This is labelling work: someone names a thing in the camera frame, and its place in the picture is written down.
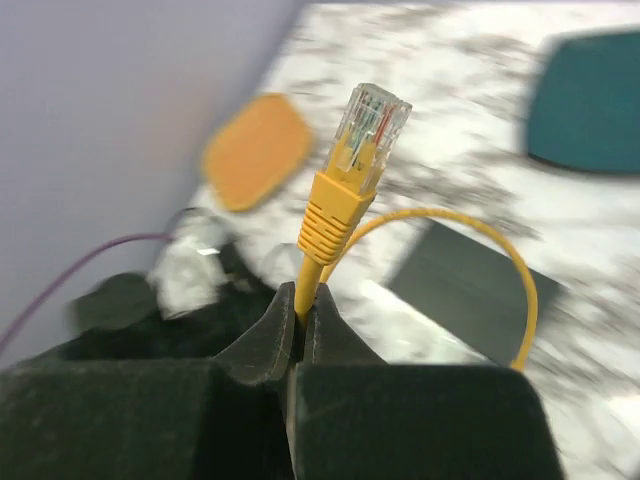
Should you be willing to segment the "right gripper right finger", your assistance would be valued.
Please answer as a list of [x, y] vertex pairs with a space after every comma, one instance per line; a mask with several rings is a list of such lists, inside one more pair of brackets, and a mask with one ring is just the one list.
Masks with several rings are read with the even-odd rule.
[[541, 401], [491, 364], [388, 364], [321, 286], [294, 374], [300, 479], [559, 479]]

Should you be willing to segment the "black network switch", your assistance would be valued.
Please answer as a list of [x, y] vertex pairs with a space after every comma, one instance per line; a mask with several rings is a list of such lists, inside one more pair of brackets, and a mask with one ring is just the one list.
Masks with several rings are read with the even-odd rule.
[[516, 357], [527, 297], [508, 256], [434, 222], [388, 288], [491, 361], [507, 366]]

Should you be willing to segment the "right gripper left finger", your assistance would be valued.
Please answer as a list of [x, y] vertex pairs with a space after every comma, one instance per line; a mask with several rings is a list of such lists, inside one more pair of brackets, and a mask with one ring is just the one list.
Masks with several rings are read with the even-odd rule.
[[136, 327], [87, 333], [1, 376], [5, 479], [290, 479], [280, 391], [292, 284], [234, 341], [170, 323], [195, 344], [161, 354]]

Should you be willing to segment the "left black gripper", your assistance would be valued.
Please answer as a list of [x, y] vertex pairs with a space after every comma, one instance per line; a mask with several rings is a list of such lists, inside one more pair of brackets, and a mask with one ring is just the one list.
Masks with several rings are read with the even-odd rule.
[[137, 272], [113, 275], [70, 303], [79, 335], [67, 360], [151, 360], [213, 357], [251, 328], [275, 291], [246, 265], [236, 244], [220, 254], [226, 282], [219, 299], [165, 320], [154, 287]]

